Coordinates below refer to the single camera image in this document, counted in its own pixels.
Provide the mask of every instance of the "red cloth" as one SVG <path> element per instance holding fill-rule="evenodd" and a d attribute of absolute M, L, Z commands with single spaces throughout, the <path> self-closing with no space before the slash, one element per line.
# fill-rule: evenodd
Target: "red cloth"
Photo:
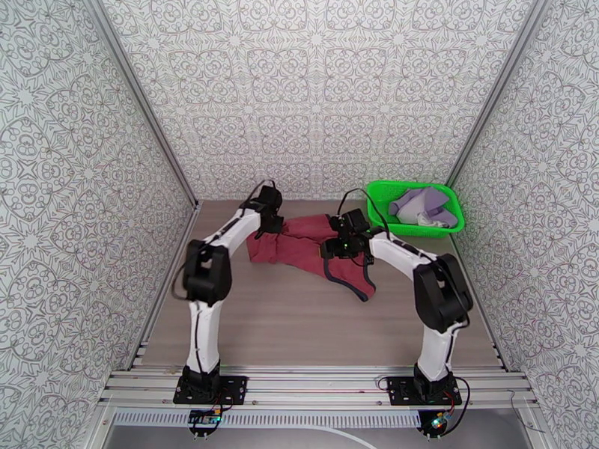
<path fill-rule="evenodd" d="M 326 264 L 320 257 L 320 244 L 337 237 L 325 215 L 287 220 L 280 234 L 264 233 L 259 239 L 247 238 L 249 259 L 253 263 L 283 263 L 350 288 L 362 301 L 374 295 L 376 287 L 368 278 L 364 254 L 353 260 L 332 258 Z"/>

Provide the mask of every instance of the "floor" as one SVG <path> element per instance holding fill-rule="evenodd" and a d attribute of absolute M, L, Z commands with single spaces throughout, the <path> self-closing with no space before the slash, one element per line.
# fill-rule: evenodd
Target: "floor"
<path fill-rule="evenodd" d="M 414 429 L 344 430 L 376 449 L 530 449 L 521 423 L 511 409 L 467 412 L 460 427 L 440 441 L 428 442 Z M 188 429 L 115 427 L 106 449 L 358 449 L 357 442 L 318 430 L 217 430 L 207 441 L 193 441 Z"/>
<path fill-rule="evenodd" d="M 204 202 L 192 238 L 224 225 L 237 201 Z M 335 213 L 337 201 L 285 201 L 287 219 Z M 348 201 L 344 210 L 363 207 Z M 434 253 L 451 252 L 449 238 L 406 238 Z M 382 260 L 370 267 L 377 292 L 361 302 L 347 288 L 283 264 L 256 264 L 245 244 L 232 257 L 233 287 L 222 308 L 219 351 L 224 365 L 409 366 L 419 356 L 422 323 L 410 279 Z M 184 293 L 178 285 L 178 292 Z M 453 365 L 497 366 L 477 308 L 460 332 Z M 143 365 L 183 365 L 189 350 L 189 309 L 164 301 L 142 359 Z"/>

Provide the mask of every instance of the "black mounting plate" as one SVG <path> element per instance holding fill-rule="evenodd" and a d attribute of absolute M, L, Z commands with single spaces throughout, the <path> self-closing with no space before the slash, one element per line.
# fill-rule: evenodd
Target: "black mounting plate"
<path fill-rule="evenodd" d="M 457 387 L 455 378 L 451 378 L 448 381 L 447 387 L 443 391 L 432 395 L 428 401 L 420 399 L 420 394 L 414 387 L 413 376 L 388 376 L 387 378 L 387 392 L 389 393 L 389 400 L 392 406 L 451 406 L 451 400 L 454 401 L 454 405 L 458 406 L 462 404 L 462 396 L 460 396 L 460 389 Z"/>
<path fill-rule="evenodd" d="M 177 405 L 210 405 L 221 404 L 243 405 L 246 399 L 248 385 L 247 376 L 220 376 L 219 393 L 216 400 L 209 400 L 206 394 L 202 394 L 197 389 L 190 387 L 189 382 L 182 376 L 175 389 L 173 403 Z"/>

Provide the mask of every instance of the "wooden floor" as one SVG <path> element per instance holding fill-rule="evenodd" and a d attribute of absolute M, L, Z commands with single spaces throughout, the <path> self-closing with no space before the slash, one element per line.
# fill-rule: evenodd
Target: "wooden floor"
<path fill-rule="evenodd" d="M 202 239 L 233 215 L 239 202 L 207 201 L 192 238 Z M 286 218 L 335 213 L 338 202 L 285 201 Z M 345 209 L 360 207 L 347 202 Z M 448 239 L 406 238 L 435 252 Z M 232 258 L 233 288 L 222 306 L 219 351 L 224 365 L 408 366 L 419 356 L 422 323 L 410 279 L 382 260 L 370 267 L 377 292 L 361 302 L 347 288 L 283 264 L 249 262 L 245 243 Z M 460 332 L 453 364 L 497 366 L 478 309 Z M 166 298 L 143 365 L 184 365 L 189 350 L 187 303 Z"/>

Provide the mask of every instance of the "wall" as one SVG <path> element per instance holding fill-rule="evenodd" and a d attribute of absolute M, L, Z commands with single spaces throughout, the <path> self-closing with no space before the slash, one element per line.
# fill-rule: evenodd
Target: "wall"
<path fill-rule="evenodd" d="M 77 447 L 191 206 L 80 0 L 0 23 L 0 447 Z"/>
<path fill-rule="evenodd" d="M 560 447 L 599 448 L 599 0 L 555 0 L 456 185 L 457 245 Z"/>
<path fill-rule="evenodd" d="M 531 0 L 103 0 L 199 198 L 444 182 Z"/>

